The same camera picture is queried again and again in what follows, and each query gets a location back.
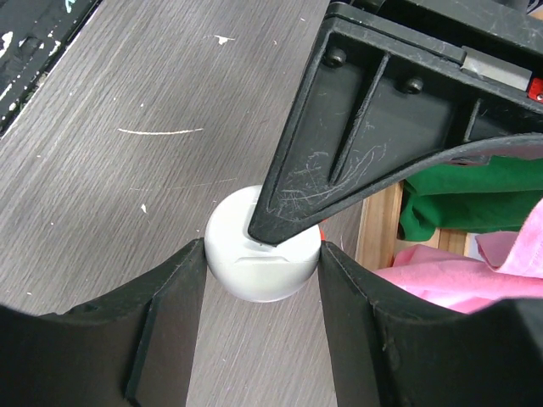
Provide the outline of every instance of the gray table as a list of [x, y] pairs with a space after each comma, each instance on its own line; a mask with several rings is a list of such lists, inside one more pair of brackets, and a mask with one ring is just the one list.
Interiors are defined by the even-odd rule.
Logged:
[[[65, 312], [262, 183], [326, 7], [105, 0], [0, 140], [0, 301]], [[325, 226], [351, 255], [359, 213]], [[188, 406], [295, 405], [336, 405], [316, 276], [276, 304], [210, 276]]]

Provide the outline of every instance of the bolt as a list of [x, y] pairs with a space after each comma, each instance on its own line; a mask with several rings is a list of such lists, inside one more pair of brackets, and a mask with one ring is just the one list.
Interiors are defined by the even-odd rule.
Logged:
[[330, 48], [324, 56], [324, 64], [330, 68], [340, 68], [345, 64], [347, 54], [343, 49]]
[[421, 78], [411, 78], [406, 81], [402, 91], [409, 95], [417, 95], [423, 91], [424, 82]]

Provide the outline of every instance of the pink cloth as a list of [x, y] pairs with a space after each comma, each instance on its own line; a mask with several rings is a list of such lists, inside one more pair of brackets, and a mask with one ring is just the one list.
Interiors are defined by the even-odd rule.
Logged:
[[519, 233], [476, 237], [484, 261], [413, 246], [375, 274], [431, 303], [463, 313], [502, 298], [543, 298], [543, 200]]

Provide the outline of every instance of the green cloth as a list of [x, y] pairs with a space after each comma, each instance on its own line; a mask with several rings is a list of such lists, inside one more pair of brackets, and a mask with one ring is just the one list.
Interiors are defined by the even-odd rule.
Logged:
[[543, 159], [493, 157], [488, 165], [437, 165], [406, 180], [403, 238], [429, 240], [437, 227], [518, 231], [543, 198]]

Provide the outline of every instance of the white ball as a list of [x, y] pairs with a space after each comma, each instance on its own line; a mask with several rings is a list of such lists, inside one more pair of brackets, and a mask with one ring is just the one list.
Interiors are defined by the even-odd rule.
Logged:
[[219, 203], [205, 229], [205, 256], [215, 278], [236, 297], [256, 303], [278, 301], [300, 290], [316, 268], [321, 248], [318, 226], [276, 247], [247, 233], [261, 186], [236, 191]]

